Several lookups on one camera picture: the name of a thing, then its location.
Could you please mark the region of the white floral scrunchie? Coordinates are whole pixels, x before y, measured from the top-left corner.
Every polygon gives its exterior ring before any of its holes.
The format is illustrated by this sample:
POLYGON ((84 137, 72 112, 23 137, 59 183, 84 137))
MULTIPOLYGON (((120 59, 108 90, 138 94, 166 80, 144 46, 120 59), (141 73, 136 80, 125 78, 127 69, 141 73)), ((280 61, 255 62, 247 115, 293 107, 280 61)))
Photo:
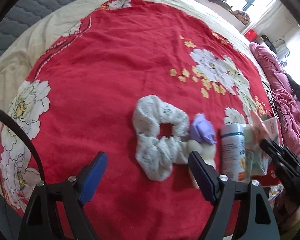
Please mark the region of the white floral scrunchie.
POLYGON ((135 158, 153 181, 166 180, 173 165, 188 164, 189 116, 156 95, 139 99, 133 113, 137 135, 135 158))

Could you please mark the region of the pink face mask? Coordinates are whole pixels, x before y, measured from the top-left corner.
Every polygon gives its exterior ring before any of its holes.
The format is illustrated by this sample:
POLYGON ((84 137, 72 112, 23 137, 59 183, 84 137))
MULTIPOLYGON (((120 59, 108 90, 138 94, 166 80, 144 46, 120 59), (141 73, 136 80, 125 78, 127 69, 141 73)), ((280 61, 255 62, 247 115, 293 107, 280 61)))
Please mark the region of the pink face mask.
POLYGON ((263 139, 269 139, 270 134, 258 114, 255 111, 251 111, 250 116, 253 120, 253 128, 257 142, 260 143, 263 139))

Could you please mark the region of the red tissue box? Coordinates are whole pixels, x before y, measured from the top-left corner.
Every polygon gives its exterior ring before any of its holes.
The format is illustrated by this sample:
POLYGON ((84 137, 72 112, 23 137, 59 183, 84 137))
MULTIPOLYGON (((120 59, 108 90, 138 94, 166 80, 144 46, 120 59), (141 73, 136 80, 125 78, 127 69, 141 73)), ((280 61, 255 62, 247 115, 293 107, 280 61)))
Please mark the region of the red tissue box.
MULTIPOLYGON (((281 125, 277 117, 271 117, 268 114, 261 116, 267 131, 270 134, 270 137, 275 141, 279 146, 283 145, 282 134, 281 134, 281 125)), ((264 187, 275 186, 280 183, 274 171, 274 164, 271 159, 268 162, 267 174, 261 176, 261 184, 264 187)))

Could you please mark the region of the green wet wipes pack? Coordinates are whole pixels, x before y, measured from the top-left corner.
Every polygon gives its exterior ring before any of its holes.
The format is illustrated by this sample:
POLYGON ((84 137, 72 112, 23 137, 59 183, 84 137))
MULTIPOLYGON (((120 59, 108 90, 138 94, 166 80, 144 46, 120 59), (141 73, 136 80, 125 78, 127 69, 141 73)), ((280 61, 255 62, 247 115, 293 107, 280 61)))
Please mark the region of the green wet wipes pack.
POLYGON ((245 141, 245 171, 248 178, 265 176, 270 157, 261 150, 257 135, 252 125, 243 125, 245 141))

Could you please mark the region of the pink quilt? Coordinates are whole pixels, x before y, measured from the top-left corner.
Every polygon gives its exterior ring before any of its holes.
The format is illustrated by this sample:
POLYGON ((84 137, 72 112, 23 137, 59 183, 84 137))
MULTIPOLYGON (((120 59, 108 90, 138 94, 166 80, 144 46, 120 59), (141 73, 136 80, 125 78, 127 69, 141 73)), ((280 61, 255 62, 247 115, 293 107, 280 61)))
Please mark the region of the pink quilt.
POLYGON ((293 95, 288 77, 270 50, 254 42, 249 44, 249 48, 263 69, 275 102, 279 104, 284 142, 300 158, 300 102, 293 95))

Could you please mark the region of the white orange vitamin bottle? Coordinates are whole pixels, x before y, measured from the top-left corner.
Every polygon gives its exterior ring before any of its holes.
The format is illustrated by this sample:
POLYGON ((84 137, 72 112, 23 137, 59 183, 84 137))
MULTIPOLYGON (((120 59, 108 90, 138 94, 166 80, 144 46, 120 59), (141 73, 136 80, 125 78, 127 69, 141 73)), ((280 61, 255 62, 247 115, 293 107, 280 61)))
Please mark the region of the white orange vitamin bottle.
POLYGON ((221 128, 222 174, 233 181, 245 181, 245 140, 242 124, 221 128))

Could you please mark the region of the small plush purple bow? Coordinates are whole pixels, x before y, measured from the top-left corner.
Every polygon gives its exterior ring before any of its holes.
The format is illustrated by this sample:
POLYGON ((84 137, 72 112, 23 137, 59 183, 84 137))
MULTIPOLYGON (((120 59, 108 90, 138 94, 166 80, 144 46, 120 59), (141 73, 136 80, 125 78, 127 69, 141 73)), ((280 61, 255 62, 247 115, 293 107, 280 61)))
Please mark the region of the small plush purple bow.
POLYGON ((189 130, 189 140, 186 145, 188 153, 197 151, 207 165, 216 168, 216 133, 213 124, 206 120, 204 114, 194 117, 189 130))

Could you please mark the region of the black garment on quilt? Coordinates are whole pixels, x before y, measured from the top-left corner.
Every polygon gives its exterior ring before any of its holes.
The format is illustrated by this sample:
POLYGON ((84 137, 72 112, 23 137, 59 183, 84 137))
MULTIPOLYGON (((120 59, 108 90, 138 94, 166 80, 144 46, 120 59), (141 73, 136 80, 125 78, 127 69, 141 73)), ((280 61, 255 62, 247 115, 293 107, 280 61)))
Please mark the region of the black garment on quilt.
POLYGON ((286 76, 287 76, 287 79, 291 86, 291 89, 293 91, 293 95, 296 96, 297 100, 300 102, 300 86, 299 86, 299 84, 296 83, 289 74, 286 73, 286 76))

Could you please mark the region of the red floral blanket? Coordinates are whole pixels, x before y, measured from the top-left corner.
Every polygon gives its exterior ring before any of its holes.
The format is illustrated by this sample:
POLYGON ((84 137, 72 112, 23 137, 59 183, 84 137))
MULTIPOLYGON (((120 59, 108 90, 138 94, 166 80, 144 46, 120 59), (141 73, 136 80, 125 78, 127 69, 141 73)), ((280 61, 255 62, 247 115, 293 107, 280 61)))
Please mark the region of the red floral blanket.
POLYGON ((216 130, 271 112, 257 67, 220 31, 162 3, 101 5, 46 49, 7 113, 35 145, 48 183, 76 174, 98 151, 108 167, 85 207, 101 239, 197 239, 211 205, 187 165, 150 180, 136 161, 133 113, 156 95, 203 113, 216 130))

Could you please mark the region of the red box on sill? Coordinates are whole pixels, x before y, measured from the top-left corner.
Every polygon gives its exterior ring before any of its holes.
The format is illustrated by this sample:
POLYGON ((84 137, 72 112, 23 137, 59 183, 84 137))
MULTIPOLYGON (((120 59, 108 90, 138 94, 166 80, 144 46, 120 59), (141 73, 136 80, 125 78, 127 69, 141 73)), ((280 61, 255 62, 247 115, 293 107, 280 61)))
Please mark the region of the red box on sill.
POLYGON ((257 33, 253 29, 249 29, 244 36, 250 42, 253 42, 258 37, 257 33))

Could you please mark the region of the clothes on window sill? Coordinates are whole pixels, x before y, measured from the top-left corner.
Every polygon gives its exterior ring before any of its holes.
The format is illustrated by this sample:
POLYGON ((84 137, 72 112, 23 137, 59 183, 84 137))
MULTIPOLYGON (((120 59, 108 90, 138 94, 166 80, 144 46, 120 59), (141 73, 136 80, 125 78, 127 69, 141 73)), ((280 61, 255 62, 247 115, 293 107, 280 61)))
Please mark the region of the clothes on window sill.
POLYGON ((210 8, 216 14, 221 16, 224 20, 231 23, 233 26, 236 25, 248 25, 250 24, 250 16, 240 10, 233 10, 232 7, 228 5, 227 0, 195 0, 200 4, 210 8))

